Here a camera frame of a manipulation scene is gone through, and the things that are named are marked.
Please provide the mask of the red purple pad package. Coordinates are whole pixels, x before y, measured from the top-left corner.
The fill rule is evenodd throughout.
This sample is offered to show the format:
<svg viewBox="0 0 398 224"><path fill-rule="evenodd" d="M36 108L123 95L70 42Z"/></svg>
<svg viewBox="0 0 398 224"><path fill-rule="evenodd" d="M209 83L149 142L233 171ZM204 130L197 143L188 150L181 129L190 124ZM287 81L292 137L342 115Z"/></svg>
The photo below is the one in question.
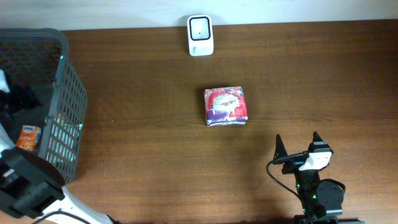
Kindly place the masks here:
<svg viewBox="0 0 398 224"><path fill-rule="evenodd" d="M244 125L248 111L241 86L204 91L206 124L210 126Z"/></svg>

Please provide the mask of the orange Kleenex tissue pack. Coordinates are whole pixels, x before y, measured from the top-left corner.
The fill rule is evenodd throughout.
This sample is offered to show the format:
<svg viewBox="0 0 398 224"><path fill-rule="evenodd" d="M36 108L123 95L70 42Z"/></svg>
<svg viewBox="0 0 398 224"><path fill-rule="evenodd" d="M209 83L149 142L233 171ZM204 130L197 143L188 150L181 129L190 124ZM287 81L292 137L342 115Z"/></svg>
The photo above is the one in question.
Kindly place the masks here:
<svg viewBox="0 0 398 224"><path fill-rule="evenodd" d="M35 151L42 130L38 126L23 125L16 146L28 151Z"/></svg>

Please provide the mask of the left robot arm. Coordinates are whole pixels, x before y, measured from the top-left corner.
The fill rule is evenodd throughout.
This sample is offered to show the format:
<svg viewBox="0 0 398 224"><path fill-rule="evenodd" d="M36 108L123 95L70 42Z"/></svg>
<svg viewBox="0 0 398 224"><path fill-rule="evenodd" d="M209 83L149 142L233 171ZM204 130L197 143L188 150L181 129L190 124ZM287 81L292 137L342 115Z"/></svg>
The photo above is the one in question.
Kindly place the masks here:
<svg viewBox="0 0 398 224"><path fill-rule="evenodd" d="M14 217L54 218L55 223L117 223L73 196L59 171L14 144L1 127L1 211Z"/></svg>

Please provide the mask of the teal Kleenex tissue pack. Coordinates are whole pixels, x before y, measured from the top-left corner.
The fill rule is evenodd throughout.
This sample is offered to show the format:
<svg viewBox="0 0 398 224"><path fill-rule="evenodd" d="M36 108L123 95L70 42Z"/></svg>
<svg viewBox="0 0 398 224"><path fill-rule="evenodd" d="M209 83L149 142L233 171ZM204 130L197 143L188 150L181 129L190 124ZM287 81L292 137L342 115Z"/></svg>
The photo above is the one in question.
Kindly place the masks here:
<svg viewBox="0 0 398 224"><path fill-rule="evenodd" d="M52 156L51 162L63 162L59 156L64 157L68 162L75 162L77 160L77 149L82 133L83 124L81 122L73 123L68 121L66 116L58 114L55 124L52 127L49 149L51 149L56 156Z"/></svg>

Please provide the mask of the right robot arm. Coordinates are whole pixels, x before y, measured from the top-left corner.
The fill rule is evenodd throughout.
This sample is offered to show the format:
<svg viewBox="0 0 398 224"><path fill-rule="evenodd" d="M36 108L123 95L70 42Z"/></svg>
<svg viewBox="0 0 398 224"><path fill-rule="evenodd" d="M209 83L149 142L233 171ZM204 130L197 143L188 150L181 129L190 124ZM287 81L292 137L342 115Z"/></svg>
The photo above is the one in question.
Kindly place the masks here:
<svg viewBox="0 0 398 224"><path fill-rule="evenodd" d="M346 187L333 179L321 180L319 172L329 166L334 154L329 144L317 132L306 151L287 154L282 138L276 135L273 160L266 165L269 177L284 189L293 193L302 205L303 215L296 215L294 223L362 223L361 220L340 220ZM295 188L292 190L277 180L269 171L270 165L283 165L281 173L295 176Z"/></svg>

